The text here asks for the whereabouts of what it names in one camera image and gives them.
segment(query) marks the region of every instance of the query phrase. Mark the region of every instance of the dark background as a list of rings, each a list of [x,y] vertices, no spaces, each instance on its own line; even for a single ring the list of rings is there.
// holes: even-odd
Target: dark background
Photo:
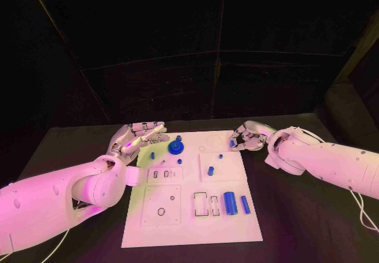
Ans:
[[[2,183],[51,127],[314,111],[378,9],[376,1],[5,6]],[[375,47],[352,79],[378,125]],[[326,124],[339,139],[327,116]]]

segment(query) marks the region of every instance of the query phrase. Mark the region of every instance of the small blue object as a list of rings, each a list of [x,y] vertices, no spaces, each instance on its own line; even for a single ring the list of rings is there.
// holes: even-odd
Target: small blue object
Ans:
[[[214,171],[215,171],[215,168],[211,166],[211,167],[209,167],[209,170],[208,170],[208,175],[209,175],[209,176],[214,176]]]
[[[182,141],[176,140],[170,142],[169,144],[169,152],[172,153],[172,155],[178,155],[183,152],[185,150],[185,144],[182,143]]]
[[[235,204],[235,193],[227,192],[224,193],[225,207],[227,207],[227,215],[237,215],[237,204]]]
[[[245,213],[250,214],[251,209],[250,209],[250,204],[247,203],[247,196],[242,196],[241,199],[242,199],[242,204],[244,204],[244,208],[245,208]]]

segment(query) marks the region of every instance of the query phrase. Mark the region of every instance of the robotic arm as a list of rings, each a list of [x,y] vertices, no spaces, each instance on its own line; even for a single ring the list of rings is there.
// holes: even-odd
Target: robotic arm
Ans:
[[[325,142],[312,132],[290,127],[276,130],[260,122],[247,121],[231,137],[234,151],[263,149],[276,169],[290,174],[310,174],[333,185],[379,199],[379,154]]]
[[[169,141],[165,132],[163,122],[124,125],[97,160],[0,189],[0,255],[45,242],[117,204],[126,185],[139,184],[139,168],[127,165],[140,147]]]

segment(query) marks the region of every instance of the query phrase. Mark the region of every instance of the black tablecloth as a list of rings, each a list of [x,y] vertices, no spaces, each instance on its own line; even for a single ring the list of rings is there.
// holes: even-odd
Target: black tablecloth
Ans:
[[[175,121],[166,126],[169,132],[234,130],[248,119],[277,129],[299,126],[335,142],[313,114]],[[93,161],[106,154],[120,127],[51,129],[19,179]],[[307,172],[296,176],[274,169],[265,164],[265,157],[267,149],[242,151],[263,242],[121,249],[131,192],[127,187],[118,204],[70,230],[48,262],[378,262],[379,234],[361,225],[349,191]],[[379,223],[379,201],[369,197],[365,201],[366,211]],[[41,262],[62,235],[13,253],[5,262]]]

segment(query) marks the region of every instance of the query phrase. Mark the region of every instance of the robotic hand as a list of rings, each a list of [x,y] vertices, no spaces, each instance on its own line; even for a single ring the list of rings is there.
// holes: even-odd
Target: robotic hand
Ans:
[[[124,125],[97,160],[0,189],[0,255],[42,243],[114,206],[126,185],[139,185],[140,147],[169,141],[163,122]]]
[[[244,143],[237,144],[242,136]],[[276,130],[247,121],[231,136],[234,151],[263,149],[268,144],[265,163],[290,174],[310,174],[358,193],[379,199],[379,154],[323,139],[302,128]]]

